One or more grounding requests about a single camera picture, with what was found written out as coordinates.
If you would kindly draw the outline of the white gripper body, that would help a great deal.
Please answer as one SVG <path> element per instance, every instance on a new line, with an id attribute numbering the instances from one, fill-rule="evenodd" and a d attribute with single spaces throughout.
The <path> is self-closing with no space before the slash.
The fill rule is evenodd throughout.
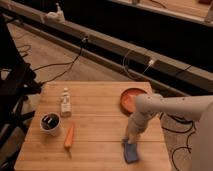
<path id="1" fill-rule="evenodd" d="M 153 117 L 153 114 L 134 112 L 128 119 L 127 132 L 129 134 L 143 133 Z"/>

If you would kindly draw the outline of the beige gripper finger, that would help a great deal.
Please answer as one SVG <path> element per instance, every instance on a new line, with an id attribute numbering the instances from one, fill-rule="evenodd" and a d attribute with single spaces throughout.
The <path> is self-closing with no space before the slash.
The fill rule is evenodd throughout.
<path id="1" fill-rule="evenodd" d="M 134 144 L 134 143 L 136 143 L 136 142 L 137 142 L 137 135 L 136 135 L 136 134 L 130 133 L 130 134 L 128 135 L 128 143 L 129 143 L 129 144 Z"/>
<path id="2" fill-rule="evenodd" d="M 129 143 L 130 137 L 128 133 L 125 133 L 124 135 L 124 140 L 127 141 Z"/>

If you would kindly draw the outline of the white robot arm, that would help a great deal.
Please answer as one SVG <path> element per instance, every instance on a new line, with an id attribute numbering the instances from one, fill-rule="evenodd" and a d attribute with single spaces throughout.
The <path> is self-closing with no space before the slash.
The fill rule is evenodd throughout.
<path id="1" fill-rule="evenodd" d="M 124 142 L 127 163 L 139 160 L 137 136 L 159 112 L 198 121 L 189 171 L 213 171 L 213 95 L 163 97 L 160 94 L 140 94 L 135 98 L 135 111 L 128 119 Z"/>

